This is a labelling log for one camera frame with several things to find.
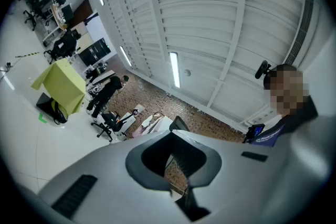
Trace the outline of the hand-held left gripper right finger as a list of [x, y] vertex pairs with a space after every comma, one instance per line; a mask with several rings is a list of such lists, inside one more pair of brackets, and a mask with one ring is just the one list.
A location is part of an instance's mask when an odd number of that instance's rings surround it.
[[289, 137], [274, 147], [216, 140], [172, 131], [205, 155], [205, 163], [188, 177], [187, 209], [203, 216], [195, 223], [286, 223], [289, 219], [283, 180]]

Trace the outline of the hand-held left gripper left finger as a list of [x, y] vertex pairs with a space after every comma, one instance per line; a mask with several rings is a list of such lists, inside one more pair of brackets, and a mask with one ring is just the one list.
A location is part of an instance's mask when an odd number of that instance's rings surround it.
[[75, 223], [188, 223], [169, 191], [149, 190], [128, 173], [126, 157], [158, 132], [98, 148], [52, 178], [38, 196], [52, 206], [81, 176], [97, 181], [72, 217]]

